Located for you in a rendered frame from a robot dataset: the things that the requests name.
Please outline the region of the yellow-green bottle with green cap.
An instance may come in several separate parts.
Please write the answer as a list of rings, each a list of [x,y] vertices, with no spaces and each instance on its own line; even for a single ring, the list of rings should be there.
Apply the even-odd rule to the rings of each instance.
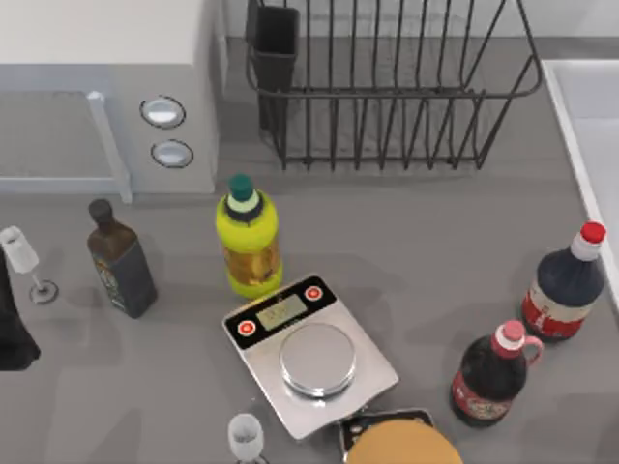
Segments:
[[[237,295],[255,300],[276,291],[282,282],[279,215],[250,176],[236,174],[227,185],[215,219],[226,276]]]

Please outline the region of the silver kitchen scale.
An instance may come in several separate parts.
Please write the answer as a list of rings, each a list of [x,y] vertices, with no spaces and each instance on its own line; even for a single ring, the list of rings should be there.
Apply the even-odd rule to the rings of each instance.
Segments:
[[[392,364],[320,275],[228,313],[222,327],[297,441],[362,410],[399,381]]]

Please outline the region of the pale microwave oven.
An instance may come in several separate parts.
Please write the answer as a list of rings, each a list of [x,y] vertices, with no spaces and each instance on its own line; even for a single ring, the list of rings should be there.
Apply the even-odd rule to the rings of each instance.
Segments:
[[[0,0],[0,92],[103,93],[133,197],[214,191],[226,67],[221,0]],[[140,104],[158,96],[184,106],[182,125],[142,119]],[[169,139],[192,149],[190,165],[152,159]]]

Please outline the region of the small microwave knob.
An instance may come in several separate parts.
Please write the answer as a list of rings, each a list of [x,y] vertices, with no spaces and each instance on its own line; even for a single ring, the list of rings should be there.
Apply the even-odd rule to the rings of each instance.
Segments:
[[[182,169],[193,161],[193,151],[184,142],[169,139],[156,143],[151,148],[151,157],[165,168]]]

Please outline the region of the black cutlery holder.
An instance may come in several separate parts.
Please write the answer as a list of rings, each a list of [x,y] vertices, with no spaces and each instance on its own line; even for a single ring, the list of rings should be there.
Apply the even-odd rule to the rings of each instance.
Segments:
[[[256,77],[259,124],[278,132],[292,84],[298,56],[300,12],[286,6],[269,6],[263,0],[248,0],[246,40]]]

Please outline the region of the large microwave knob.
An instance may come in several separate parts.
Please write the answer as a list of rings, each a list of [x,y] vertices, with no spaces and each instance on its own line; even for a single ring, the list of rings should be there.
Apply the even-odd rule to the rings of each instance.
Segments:
[[[142,119],[152,127],[171,130],[186,119],[186,110],[177,100],[168,96],[143,101],[139,107]]]

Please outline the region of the dark square bottle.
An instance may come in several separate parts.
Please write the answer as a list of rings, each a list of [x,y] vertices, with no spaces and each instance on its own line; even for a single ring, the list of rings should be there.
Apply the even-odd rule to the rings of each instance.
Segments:
[[[118,221],[103,198],[88,206],[96,228],[87,239],[95,269],[110,302],[132,319],[157,300],[158,291],[136,233]]]

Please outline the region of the dark bottle with red cap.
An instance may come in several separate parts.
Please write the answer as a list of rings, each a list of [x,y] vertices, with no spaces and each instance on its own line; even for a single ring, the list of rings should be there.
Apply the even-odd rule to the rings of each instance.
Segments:
[[[600,265],[606,229],[585,222],[571,244],[546,254],[521,304],[521,318],[531,334],[550,342],[575,336],[603,293]]]

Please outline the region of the microwave oven door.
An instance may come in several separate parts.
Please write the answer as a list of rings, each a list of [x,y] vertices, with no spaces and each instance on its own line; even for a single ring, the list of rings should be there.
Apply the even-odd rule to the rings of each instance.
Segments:
[[[0,194],[117,194],[130,169],[101,92],[0,92]]]

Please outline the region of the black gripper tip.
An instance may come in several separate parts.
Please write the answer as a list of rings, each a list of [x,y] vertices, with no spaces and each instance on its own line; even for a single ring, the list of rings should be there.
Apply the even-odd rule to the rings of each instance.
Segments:
[[[0,247],[0,372],[26,370],[40,356],[39,345],[20,318],[6,256]]]

